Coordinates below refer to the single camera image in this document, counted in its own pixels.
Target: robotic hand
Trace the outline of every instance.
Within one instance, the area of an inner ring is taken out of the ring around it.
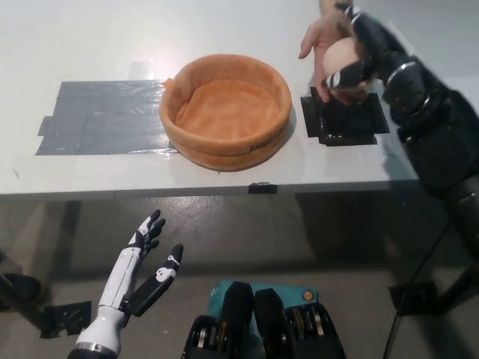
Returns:
[[[155,238],[165,225],[164,218],[153,225],[159,215],[156,210],[145,219],[121,251],[100,299],[97,317],[80,334],[68,359],[117,358],[121,350],[120,331],[130,315],[143,315],[173,283],[183,255],[182,245],[174,246],[162,267],[134,291],[143,259],[159,244]]]
[[[442,200],[473,258],[479,257],[479,118],[377,20],[337,4],[368,57],[323,81],[330,89],[379,79],[399,139],[423,187]]]

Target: gray duct tape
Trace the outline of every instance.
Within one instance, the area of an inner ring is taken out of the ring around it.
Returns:
[[[37,156],[175,153],[166,135],[46,136]]]
[[[158,116],[160,80],[64,82],[37,155],[174,153]]]

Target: egg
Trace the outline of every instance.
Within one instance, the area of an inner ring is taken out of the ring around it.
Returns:
[[[334,75],[337,71],[354,64],[361,59],[361,50],[353,37],[345,37],[334,43],[326,50],[323,58],[324,73],[326,77]],[[364,97],[367,83],[361,83],[357,88],[348,89],[353,93],[360,92],[360,97]]]

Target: concrete floor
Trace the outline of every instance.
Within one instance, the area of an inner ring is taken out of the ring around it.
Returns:
[[[394,308],[388,286],[406,281],[446,221],[416,191],[178,197],[0,206],[2,272],[49,284],[53,304],[100,298],[119,250],[155,208],[167,218],[154,271],[174,243],[183,266],[168,293],[123,333],[122,358],[180,358],[194,318],[219,280],[318,288],[350,359],[381,358]],[[422,275],[442,288],[469,261],[451,230]],[[391,358],[479,358],[478,299],[443,317],[403,319]],[[75,337],[38,339],[0,314],[0,359],[65,358]]]

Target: white table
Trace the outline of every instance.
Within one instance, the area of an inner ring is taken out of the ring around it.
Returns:
[[[477,30],[471,29],[479,4],[466,3],[356,2],[381,20],[392,21],[434,70],[474,96]],[[278,185],[278,192],[378,189],[415,182],[393,126],[390,135],[377,136],[375,146],[325,147],[306,135],[299,98],[308,94],[313,59],[300,61],[297,55],[305,29],[318,15],[316,0],[3,2],[0,200],[233,194],[247,193],[255,182]],[[268,162],[219,174],[180,154],[35,156],[42,140],[38,129],[52,113],[62,82],[166,79],[188,62],[219,52],[265,61],[290,86],[295,132]],[[470,98],[479,104],[478,97]]]

